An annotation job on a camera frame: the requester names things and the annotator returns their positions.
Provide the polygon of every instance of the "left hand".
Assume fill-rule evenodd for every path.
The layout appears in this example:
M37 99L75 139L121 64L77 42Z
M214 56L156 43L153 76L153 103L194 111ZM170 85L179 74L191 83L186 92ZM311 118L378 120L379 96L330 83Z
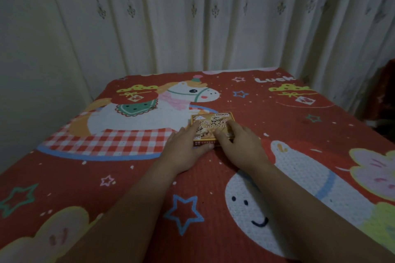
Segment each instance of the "left hand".
M198 148L193 147L193 139L199 122L195 122L187 130L181 127L177 133L172 133L166 142L165 148L159 158L175 174L189 170L196 160L214 148L212 143L207 143Z

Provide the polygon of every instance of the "pink ribbon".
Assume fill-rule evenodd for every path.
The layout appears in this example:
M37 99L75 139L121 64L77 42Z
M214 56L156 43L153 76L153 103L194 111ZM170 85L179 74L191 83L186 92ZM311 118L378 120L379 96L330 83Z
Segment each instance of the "pink ribbon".
M171 106L173 106L176 110L184 110L186 108L189 108L189 104L190 104L190 101L188 100L180 100L180 99L172 98L170 92L161 93L158 96L158 99L166 101Z

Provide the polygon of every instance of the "blue star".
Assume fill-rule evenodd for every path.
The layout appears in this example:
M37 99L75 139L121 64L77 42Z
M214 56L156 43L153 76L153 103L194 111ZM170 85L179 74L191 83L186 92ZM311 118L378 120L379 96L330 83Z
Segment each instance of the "blue star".
M247 94L247 93L244 92L244 91L233 92L233 97L242 97L242 98L244 98L244 97L247 96L247 95L249 95L249 94Z
M33 196L33 191L36 189L36 187L38 186L37 184L34 184L32 186L26 187L26 188L22 188L22 187L14 187L11 191L11 193L9 194L9 196L2 200L0 202L0 210L3 210L3 214L2 217L6 218L8 217L12 212L14 212L15 209L17 209L18 207L22 206L22 205L26 205L28 203L32 203L34 202L34 196ZM26 195L26 200L17 203L14 207L10 208L10 206L8 204L6 204L9 200L11 200L15 193L17 192L24 192L24 191L29 191Z
M195 218L188 218L188 220L186 221L184 226L181 226L180 218L171 215L177 209L177 200L182 202L183 204L193 202L192 211L193 211L193 213L195 213L196 217ZM197 202L198 202L197 196L190 197L189 199L185 200L182 197L179 197L178 195L175 194L175 195L173 195L173 207L169 211L167 211L163 216L164 218L167 218L170 220L175 220L175 222L177 224L178 232L180 233L181 236L184 235L186 229L188 229L189 225L192 222L204 221L203 216L201 216L201 214L196 210L196 203Z
M309 119L313 123L315 123L315 122L322 122L320 117L317 117L315 115L310 115L310 114L306 117L306 119Z

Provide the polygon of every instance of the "gingham cloth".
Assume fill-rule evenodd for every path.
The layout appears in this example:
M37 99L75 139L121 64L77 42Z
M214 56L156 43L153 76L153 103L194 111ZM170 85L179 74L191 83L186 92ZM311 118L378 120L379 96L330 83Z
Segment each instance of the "gingham cloth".
M71 122L80 116L82 114L50 136L42 146L54 151L90 156L148 155L162 152L173 132L171 128L132 131L107 129L86 137L70 135L68 128Z

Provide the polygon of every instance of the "hand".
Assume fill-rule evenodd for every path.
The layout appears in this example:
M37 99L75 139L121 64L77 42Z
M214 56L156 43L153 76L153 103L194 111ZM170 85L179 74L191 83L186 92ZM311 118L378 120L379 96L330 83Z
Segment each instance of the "hand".
M216 130L215 137L220 142L226 156L238 168L250 173L256 166L269 162L261 145L261 140L249 128L235 121L228 121L235 134L233 143L222 131Z
M166 142L160 160L167 164L176 174L189 170L196 160L214 148L212 143L193 148L193 139L199 122L195 122L187 130L181 127L177 133L172 133Z

